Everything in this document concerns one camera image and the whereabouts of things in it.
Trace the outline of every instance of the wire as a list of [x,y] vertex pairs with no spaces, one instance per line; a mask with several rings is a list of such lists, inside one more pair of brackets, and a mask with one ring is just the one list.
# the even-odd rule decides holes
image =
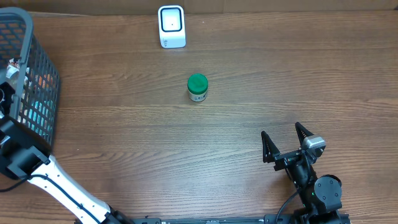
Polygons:
[[27,180],[29,180],[29,177],[26,177],[24,179],[22,179],[21,181],[19,181],[18,183],[14,184],[13,186],[6,188],[6,189],[1,189],[0,193],[4,193],[4,192],[8,192],[10,190],[14,190],[15,188],[17,188],[18,186],[20,186],[21,184],[23,184],[24,182],[26,182]]
[[[277,215],[276,215],[275,224],[278,224],[279,216],[280,216],[280,214],[282,213],[282,211],[285,209],[286,205],[287,205],[289,202],[291,202],[291,201],[293,200],[293,198],[296,197],[303,189],[305,189],[305,188],[307,187],[307,185],[309,184],[310,180],[311,180],[311,167],[310,167],[310,163],[309,163],[308,158],[307,158],[307,152],[306,152],[306,151],[304,151],[304,160],[305,160],[305,164],[307,165],[307,170],[308,170],[308,174],[307,174],[307,175],[308,175],[308,179],[307,179],[305,185],[304,185],[301,189],[299,189],[298,191],[296,191],[294,194],[292,194],[292,196],[290,196],[290,197],[286,200],[286,202],[280,207],[280,209],[279,209],[279,211],[278,211],[278,213],[277,213]],[[290,177],[289,172],[287,172],[287,169],[285,169],[285,171],[286,171],[286,173],[287,173],[289,179],[292,180],[291,177]]]
[[71,197],[65,190],[63,190],[61,188],[61,186],[59,186],[52,179],[50,179],[50,177],[47,177],[46,175],[34,174],[34,175],[27,176],[27,177],[23,178],[21,181],[19,181],[18,183],[16,183],[13,186],[9,187],[9,188],[1,189],[0,193],[8,192],[10,190],[13,190],[13,189],[17,188],[18,186],[20,186],[21,184],[23,184],[24,182],[26,182],[27,180],[30,180],[30,179],[32,179],[34,177],[41,177],[41,178],[49,181],[52,185],[54,185],[54,187],[58,188],[59,191],[61,191],[69,200],[71,200],[78,208],[80,208],[84,212],[86,212],[87,215],[89,215],[96,223],[101,224],[101,222],[91,212],[89,212],[82,204],[78,203],[75,199],[73,199],[73,197]]
[[279,216],[280,216],[280,214],[282,213],[282,211],[285,209],[286,205],[287,205],[291,200],[293,200],[293,198],[296,197],[300,192],[301,192],[301,190],[298,190],[298,191],[294,192],[294,194],[292,194],[292,196],[290,196],[290,197],[286,200],[286,202],[281,206],[281,208],[280,208],[279,211],[278,211],[278,214],[276,215],[275,224],[278,224]]

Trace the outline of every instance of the white arm segment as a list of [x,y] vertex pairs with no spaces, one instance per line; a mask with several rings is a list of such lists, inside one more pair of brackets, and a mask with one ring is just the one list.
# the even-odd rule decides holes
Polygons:
[[[75,180],[73,180],[58,164],[57,160],[53,155],[49,157],[50,163],[48,165],[42,164],[37,168],[32,175],[41,174],[46,175],[57,183],[64,191],[66,191],[73,199],[78,203],[82,204],[93,216],[100,222],[105,220],[105,215],[111,210],[109,205],[92,196],[82,186],[80,186]],[[69,211],[76,215],[80,221],[84,224],[97,224],[97,222],[91,218],[85,211],[78,208],[69,198],[67,198],[56,186],[51,184],[49,181],[34,177],[28,180],[31,184],[34,184],[41,189],[45,190],[55,199],[57,199],[62,205],[64,205]]]

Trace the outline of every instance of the wooden table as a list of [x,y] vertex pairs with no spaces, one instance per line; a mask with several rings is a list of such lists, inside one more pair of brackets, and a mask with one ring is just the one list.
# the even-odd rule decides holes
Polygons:
[[[314,168],[343,181],[341,212],[396,223],[397,21],[394,11],[186,15],[187,46],[164,50],[156,16],[37,18],[63,81],[54,154],[130,217],[262,216],[294,187],[262,163],[260,132],[288,152],[300,121],[326,139]],[[187,96],[194,73],[209,79],[202,103]],[[0,202],[0,223],[75,218],[29,184]]]

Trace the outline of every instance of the basket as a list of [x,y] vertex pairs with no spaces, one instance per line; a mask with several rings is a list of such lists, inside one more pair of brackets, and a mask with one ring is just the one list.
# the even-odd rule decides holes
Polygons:
[[[12,76],[10,63],[19,67]],[[15,91],[11,106],[3,113],[8,113],[53,146],[59,74],[33,35],[31,16],[17,7],[0,9],[0,69],[7,71],[0,83],[7,83]]]

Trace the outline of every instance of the small jar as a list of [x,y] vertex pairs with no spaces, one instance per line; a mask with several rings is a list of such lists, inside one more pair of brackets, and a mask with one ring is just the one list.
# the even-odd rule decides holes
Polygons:
[[189,98],[201,102],[207,97],[208,81],[202,74],[194,74],[188,79]]

